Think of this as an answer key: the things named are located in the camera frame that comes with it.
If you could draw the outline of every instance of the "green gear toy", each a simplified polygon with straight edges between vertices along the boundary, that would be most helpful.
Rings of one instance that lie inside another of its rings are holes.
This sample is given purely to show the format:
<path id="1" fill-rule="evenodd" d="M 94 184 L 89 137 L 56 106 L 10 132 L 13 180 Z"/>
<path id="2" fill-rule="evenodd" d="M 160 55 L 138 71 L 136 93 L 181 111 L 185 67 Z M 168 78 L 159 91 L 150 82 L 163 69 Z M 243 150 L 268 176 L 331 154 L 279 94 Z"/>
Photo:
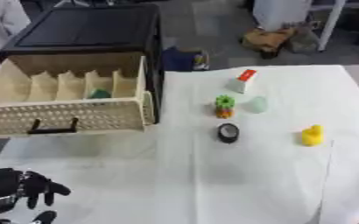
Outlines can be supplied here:
<path id="1" fill-rule="evenodd" d="M 216 97 L 215 106 L 219 109 L 232 109 L 236 101 L 226 94 Z"/>

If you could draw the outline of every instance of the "white cabinet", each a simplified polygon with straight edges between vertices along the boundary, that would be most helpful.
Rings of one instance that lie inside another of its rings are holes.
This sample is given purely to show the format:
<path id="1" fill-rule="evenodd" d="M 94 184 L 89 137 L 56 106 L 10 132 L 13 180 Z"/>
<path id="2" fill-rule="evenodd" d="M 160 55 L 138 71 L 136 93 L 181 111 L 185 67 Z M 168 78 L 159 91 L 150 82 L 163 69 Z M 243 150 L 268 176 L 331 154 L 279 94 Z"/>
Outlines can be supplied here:
<path id="1" fill-rule="evenodd" d="M 256 0 L 253 15 L 266 31 L 305 21 L 312 0 Z"/>

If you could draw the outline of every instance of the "drawer handle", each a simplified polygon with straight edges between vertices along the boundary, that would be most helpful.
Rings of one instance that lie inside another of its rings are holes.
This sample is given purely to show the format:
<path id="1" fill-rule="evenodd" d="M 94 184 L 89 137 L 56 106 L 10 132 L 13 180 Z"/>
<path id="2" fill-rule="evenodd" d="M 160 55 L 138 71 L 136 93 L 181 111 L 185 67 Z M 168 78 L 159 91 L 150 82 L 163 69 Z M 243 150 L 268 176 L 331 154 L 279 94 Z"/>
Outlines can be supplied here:
<path id="1" fill-rule="evenodd" d="M 40 120 L 35 119 L 34 124 L 31 129 L 27 131 L 29 135 L 40 135 L 40 134 L 59 134 L 59 133 L 75 133 L 77 132 L 76 126 L 79 119 L 74 117 L 72 118 L 71 127 L 69 129 L 39 129 Z"/>

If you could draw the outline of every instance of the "robotic hand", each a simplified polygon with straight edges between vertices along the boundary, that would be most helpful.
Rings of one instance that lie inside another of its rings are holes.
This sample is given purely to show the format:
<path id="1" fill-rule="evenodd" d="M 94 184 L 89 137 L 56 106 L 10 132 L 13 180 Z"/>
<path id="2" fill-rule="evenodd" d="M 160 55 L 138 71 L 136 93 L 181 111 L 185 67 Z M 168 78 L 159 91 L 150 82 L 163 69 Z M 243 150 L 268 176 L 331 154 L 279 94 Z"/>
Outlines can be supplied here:
<path id="1" fill-rule="evenodd" d="M 31 221 L 28 224 L 51 224 L 56 217 L 57 214 L 54 211 L 46 211 L 39 214 L 33 221 Z M 0 224 L 16 224 L 16 223 L 11 222 L 10 220 L 0 220 Z"/>
<path id="2" fill-rule="evenodd" d="M 27 198 L 27 206 L 33 209 L 39 195 L 45 195 L 45 203 L 54 202 L 54 194 L 70 194 L 69 188 L 52 182 L 49 178 L 34 171 L 15 171 L 11 168 L 0 169 L 0 213 L 11 210 L 20 198 Z"/>

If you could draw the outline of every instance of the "green sponge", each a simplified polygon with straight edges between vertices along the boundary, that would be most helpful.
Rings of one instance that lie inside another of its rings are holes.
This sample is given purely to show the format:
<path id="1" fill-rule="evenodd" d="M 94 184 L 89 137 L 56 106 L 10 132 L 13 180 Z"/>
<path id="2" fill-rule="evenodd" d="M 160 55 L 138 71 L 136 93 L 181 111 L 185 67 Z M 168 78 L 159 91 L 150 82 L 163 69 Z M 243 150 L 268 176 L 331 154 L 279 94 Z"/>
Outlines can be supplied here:
<path id="1" fill-rule="evenodd" d="M 88 97 L 89 99 L 104 99 L 104 98 L 110 98 L 111 94 L 103 89 L 97 88 L 92 92 L 92 94 Z"/>

